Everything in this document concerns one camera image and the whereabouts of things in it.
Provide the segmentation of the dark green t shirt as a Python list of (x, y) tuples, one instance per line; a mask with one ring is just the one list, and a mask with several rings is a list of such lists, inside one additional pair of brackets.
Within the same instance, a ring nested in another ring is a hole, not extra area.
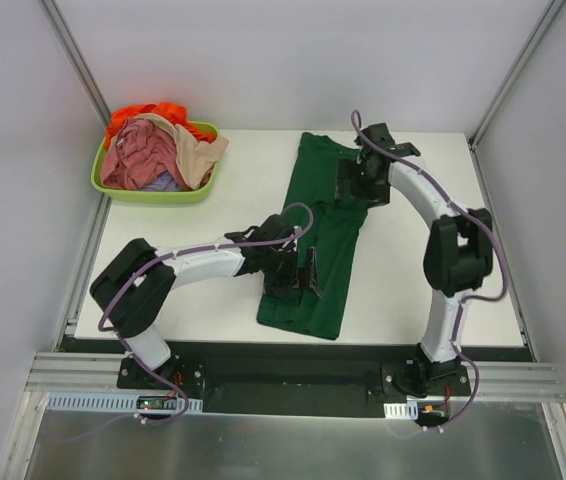
[(313, 249), (321, 294), (303, 286), (293, 289), (286, 300), (264, 295), (257, 311), (259, 324), (326, 340), (339, 337), (356, 243), (368, 208), (363, 200), (336, 198), (337, 171), (341, 160), (353, 162), (357, 156), (357, 150), (327, 136), (301, 135), (284, 202), (292, 209), (284, 217), (307, 224), (307, 213), (297, 202), (313, 212), (311, 229), (298, 240), (299, 266), (305, 266), (306, 252)]

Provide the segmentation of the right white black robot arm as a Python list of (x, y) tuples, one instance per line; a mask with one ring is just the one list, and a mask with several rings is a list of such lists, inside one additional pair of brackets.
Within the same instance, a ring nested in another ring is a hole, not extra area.
[(339, 200), (358, 199), (371, 208), (389, 203), (399, 191), (429, 229), (423, 257), (432, 289), (425, 333), (414, 358), (393, 376), (396, 390), (424, 398), (436, 394), (461, 370), (465, 300), (493, 270), (492, 216), (485, 209), (455, 203), (419, 160), (411, 143), (398, 144), (384, 123), (356, 130), (358, 157), (342, 160), (337, 174)]

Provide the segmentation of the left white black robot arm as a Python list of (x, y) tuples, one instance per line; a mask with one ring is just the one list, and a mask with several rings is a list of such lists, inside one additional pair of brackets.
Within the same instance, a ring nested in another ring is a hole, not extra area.
[(174, 355), (155, 322), (170, 292), (211, 278), (260, 272), (264, 293), (275, 299), (289, 300), (301, 288), (319, 297), (316, 249), (300, 252), (300, 239), (308, 231), (273, 214), (259, 226), (226, 233), (206, 245), (160, 250), (143, 238), (133, 239), (90, 286), (102, 311), (98, 329), (114, 332), (141, 362), (143, 381), (165, 388), (174, 377)]

